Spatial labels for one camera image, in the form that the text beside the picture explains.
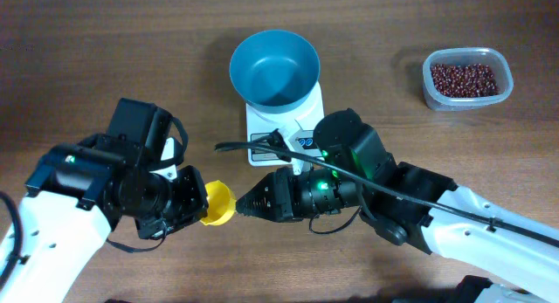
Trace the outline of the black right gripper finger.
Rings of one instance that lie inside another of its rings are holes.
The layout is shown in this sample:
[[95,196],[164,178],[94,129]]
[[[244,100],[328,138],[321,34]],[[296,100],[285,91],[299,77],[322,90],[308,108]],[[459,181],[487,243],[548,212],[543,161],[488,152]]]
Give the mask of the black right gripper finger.
[[275,176],[267,175],[252,189],[242,195],[237,203],[274,203]]
[[237,202],[236,211],[243,216],[257,217],[265,220],[275,219],[274,210],[266,204]]

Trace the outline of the yellow measuring scoop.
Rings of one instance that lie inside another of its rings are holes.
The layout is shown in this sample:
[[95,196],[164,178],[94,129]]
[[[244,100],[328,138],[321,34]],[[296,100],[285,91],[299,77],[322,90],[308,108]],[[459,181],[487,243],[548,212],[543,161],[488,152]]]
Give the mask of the yellow measuring scoop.
[[203,225],[219,226],[231,220],[236,212],[237,198],[231,189],[221,181],[205,184],[208,194],[207,215],[201,219]]

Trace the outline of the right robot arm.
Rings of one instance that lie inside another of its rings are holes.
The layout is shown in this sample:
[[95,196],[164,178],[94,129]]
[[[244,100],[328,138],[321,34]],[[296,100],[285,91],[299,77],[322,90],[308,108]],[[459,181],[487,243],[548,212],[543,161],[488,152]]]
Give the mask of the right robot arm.
[[314,221],[349,207],[379,237],[474,265],[535,296],[558,299],[558,231],[487,201],[451,177],[397,162],[352,109],[313,132],[309,170],[266,175],[237,212],[275,223]]

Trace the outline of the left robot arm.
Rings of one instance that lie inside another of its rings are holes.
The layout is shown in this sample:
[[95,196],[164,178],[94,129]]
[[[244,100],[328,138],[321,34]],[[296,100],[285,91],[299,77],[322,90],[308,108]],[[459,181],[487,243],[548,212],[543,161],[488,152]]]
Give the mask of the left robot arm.
[[107,130],[43,155],[1,243],[4,302],[60,302],[124,217],[153,247],[200,221],[209,204],[199,171],[185,165],[182,122],[147,102],[121,99]]

